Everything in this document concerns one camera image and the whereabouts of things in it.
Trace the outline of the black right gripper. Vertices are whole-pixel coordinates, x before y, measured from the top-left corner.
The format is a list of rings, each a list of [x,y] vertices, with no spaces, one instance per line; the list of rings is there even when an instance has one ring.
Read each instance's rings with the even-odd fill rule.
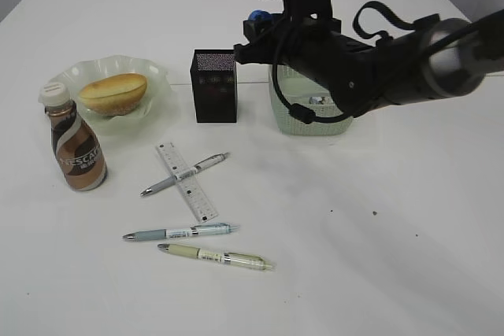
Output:
[[[341,21],[305,18],[297,24],[281,13],[273,13],[270,22],[243,22],[246,45],[234,45],[235,60],[245,64],[277,63],[287,65],[324,88],[341,88],[343,57]]]

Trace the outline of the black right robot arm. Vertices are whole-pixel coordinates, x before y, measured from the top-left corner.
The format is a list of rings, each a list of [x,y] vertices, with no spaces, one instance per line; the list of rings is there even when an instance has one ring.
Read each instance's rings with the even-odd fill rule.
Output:
[[[367,45],[345,36],[335,18],[285,13],[250,18],[243,24],[247,44],[234,46],[237,62],[285,65],[328,91],[337,116],[318,116],[305,105],[278,99],[305,124],[332,124],[390,105],[407,105],[472,93],[484,77],[503,69],[503,14],[475,22],[438,15],[407,23],[388,8],[390,24],[405,31],[399,38],[375,33]]]

